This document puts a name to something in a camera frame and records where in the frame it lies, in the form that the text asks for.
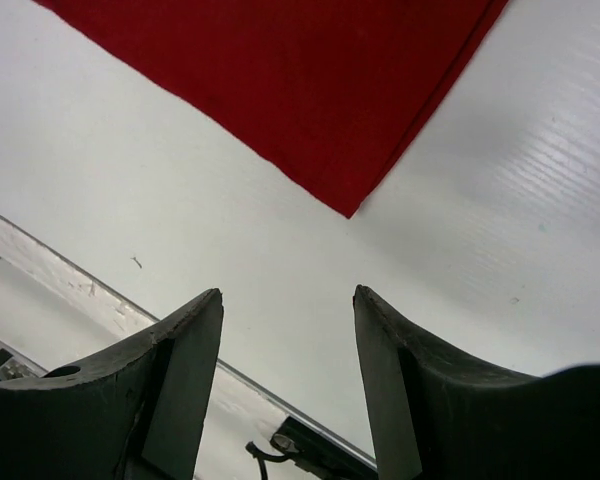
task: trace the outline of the dark speck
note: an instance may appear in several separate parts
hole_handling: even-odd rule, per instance
[[[131,257],[131,260],[133,260],[134,262],[136,262],[136,265],[138,265],[139,268],[142,268],[142,264],[138,261],[138,259],[136,258],[135,255],[133,257]]]

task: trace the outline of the white corrugated plastic sheet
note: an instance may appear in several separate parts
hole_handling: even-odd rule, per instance
[[[0,0],[0,213],[158,317],[220,287],[221,358],[372,452],[357,283],[505,367],[600,361],[600,0],[512,1],[351,221]]]

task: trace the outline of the red cloth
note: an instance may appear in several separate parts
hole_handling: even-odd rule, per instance
[[[506,0],[38,0],[350,217]]]

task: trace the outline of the black wire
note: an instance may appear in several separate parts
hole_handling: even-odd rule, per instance
[[[293,455],[289,453],[285,453],[284,455],[269,455],[268,453],[263,452],[258,447],[256,447],[255,443],[249,442],[245,447],[247,452],[249,452],[253,458],[258,461],[258,467],[260,468],[260,479],[261,480],[269,480],[269,474],[267,473],[267,465],[265,462],[271,463],[282,463],[289,460]]]

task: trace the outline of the red felt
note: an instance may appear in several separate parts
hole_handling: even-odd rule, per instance
[[[350,217],[506,0],[38,0]]]

